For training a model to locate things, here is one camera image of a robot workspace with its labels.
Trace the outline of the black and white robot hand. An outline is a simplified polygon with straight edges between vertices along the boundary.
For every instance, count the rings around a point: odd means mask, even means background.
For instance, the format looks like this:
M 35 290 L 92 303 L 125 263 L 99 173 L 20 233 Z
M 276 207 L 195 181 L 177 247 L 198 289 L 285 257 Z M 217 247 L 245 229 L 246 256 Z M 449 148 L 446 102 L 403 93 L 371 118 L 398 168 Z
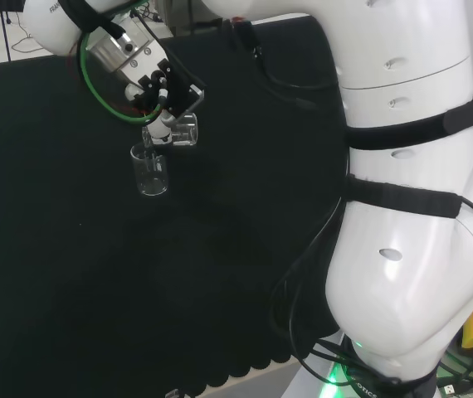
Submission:
M 143 126 L 143 140 L 155 146 L 188 147 L 197 144 L 199 127 L 194 108 L 204 99 L 201 85 L 195 84 L 168 59 L 160 61 L 151 75 L 129 83 L 126 99 L 144 113 L 161 110 L 157 118 Z

